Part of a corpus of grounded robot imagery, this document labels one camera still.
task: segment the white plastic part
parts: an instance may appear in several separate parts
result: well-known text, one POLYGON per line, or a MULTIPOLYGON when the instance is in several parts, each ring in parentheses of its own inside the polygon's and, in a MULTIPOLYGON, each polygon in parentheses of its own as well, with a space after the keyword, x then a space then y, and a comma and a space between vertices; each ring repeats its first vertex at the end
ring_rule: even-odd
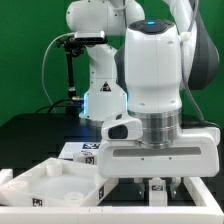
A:
POLYGON ((46 173, 48 177, 57 177, 62 175, 62 163, 60 160, 48 160, 46 164, 46 173))
POLYGON ((116 49, 109 45, 88 48, 90 63, 90 87, 84 97, 81 118, 103 122, 107 117, 126 110, 127 95, 116 84, 117 67, 114 61, 116 49))
POLYGON ((128 110, 164 113, 181 108, 180 40, 176 27, 156 35, 127 29, 125 80, 128 110))
POLYGON ((181 41, 183 41, 183 42, 189 41, 191 38, 191 33, 190 32, 182 32, 180 34, 180 38, 181 38, 181 41))
POLYGON ((91 152, 96 154, 100 147, 100 142, 66 142, 59 159, 74 160, 79 153, 91 152))
POLYGON ((184 178, 196 206, 171 207, 0 207, 1 223, 7 224, 223 224, 221 208, 200 178, 184 178))
POLYGON ((149 180, 149 206, 165 207, 167 205, 166 181, 160 178, 149 180))
MULTIPOLYGON (((71 3, 66 20, 72 31, 104 31, 107 35, 125 34, 124 12, 114 10, 122 7, 123 1, 82 0, 71 3)), ((127 25, 145 18, 142 7, 132 0, 126 10, 127 25)))
POLYGON ((0 171, 0 186, 12 180, 13 171, 11 169, 2 169, 0 171))
POLYGON ((165 150, 141 149, 137 141, 103 140, 98 172, 107 178, 215 176, 219 171, 218 138, 211 132, 220 134, 217 128, 183 130, 165 150))
POLYGON ((97 206, 117 183, 117 179, 100 177, 94 165, 51 158, 0 186, 0 204, 18 207, 97 206))
POLYGON ((97 164, 97 151, 98 150, 91 150, 91 151, 74 153, 73 161, 79 162, 79 163, 87 163, 87 164, 96 165, 97 164))
POLYGON ((125 126, 128 130, 128 136, 125 139, 127 140, 138 140, 142 137, 142 122, 128 115, 127 112, 115 114, 111 117, 108 117, 103 123, 101 134, 104 140, 113 140, 109 137, 109 130, 113 127, 125 126))

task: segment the black cable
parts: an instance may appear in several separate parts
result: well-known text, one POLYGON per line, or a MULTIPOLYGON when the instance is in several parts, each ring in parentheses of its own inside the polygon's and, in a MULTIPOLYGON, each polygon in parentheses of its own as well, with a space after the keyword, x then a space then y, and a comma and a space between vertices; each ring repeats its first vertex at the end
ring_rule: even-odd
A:
POLYGON ((51 113, 51 111, 52 111, 58 104, 60 104, 60 103, 64 103, 64 102, 72 102, 72 98, 67 98, 67 99, 58 100, 57 102, 53 103, 53 104, 49 107, 47 113, 48 113, 48 114, 51 113))
MULTIPOLYGON (((44 110, 44 109, 49 109, 51 106, 46 106, 46 107, 41 107, 40 109, 38 109, 35 114, 38 114, 40 111, 44 110)), ((55 108, 65 108, 65 106, 55 106, 55 108)))

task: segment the white housing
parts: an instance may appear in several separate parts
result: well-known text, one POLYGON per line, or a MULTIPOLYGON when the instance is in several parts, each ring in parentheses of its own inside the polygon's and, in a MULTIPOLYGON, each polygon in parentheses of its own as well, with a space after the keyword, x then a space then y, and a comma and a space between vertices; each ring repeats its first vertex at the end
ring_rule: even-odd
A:
POLYGON ((176 26, 156 35, 128 28, 125 76, 128 110, 164 113, 181 108, 181 55, 176 26))
MULTIPOLYGON (((127 25, 145 18, 142 7, 134 0, 126 7, 127 25)), ((72 31, 96 32, 103 30, 107 35, 125 34, 124 11, 116 10, 106 0, 82 0, 71 3, 66 20, 72 31)))

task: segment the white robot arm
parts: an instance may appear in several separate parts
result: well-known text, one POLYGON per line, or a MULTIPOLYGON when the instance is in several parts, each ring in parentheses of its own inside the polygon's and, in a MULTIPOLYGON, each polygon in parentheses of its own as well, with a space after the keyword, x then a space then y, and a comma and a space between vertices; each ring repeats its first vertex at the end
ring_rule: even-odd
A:
MULTIPOLYGON (((126 27, 144 19, 144 11, 134 0, 82 0, 73 2, 67 10, 67 23, 78 36, 91 38, 97 33, 124 35, 126 27)), ((90 87, 84 96, 81 121, 98 126, 111 115, 126 110, 127 95, 117 85, 117 68, 113 47, 102 44, 86 46, 90 63, 90 87)))
POLYGON ((191 35, 183 34, 185 29, 188 31, 193 15, 189 1, 166 2, 175 19, 180 17, 177 10, 185 15, 185 22, 179 21, 182 35, 166 20, 142 20, 127 29, 128 112, 108 118, 103 125, 98 158, 103 176, 213 176, 219 170, 220 131, 180 128, 179 91, 186 72, 183 58, 188 59, 189 78, 194 66, 192 57, 197 50, 197 29, 194 25, 191 35), (183 41, 184 54, 181 53, 183 41))

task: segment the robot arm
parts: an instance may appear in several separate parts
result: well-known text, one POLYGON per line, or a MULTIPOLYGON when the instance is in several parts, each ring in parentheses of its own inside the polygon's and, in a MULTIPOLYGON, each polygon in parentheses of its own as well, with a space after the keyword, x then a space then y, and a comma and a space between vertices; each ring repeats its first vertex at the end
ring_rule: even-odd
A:
POLYGON ((214 79, 219 69, 217 49, 207 33, 200 13, 197 12, 191 33, 193 9, 196 0, 163 0, 170 6, 178 31, 184 42, 185 73, 190 89, 204 89, 214 79))
POLYGON ((144 11, 135 0, 128 0, 126 5, 123 0, 76 1, 71 3, 66 16, 72 31, 103 30, 106 35, 124 35, 127 25, 144 18, 144 11))

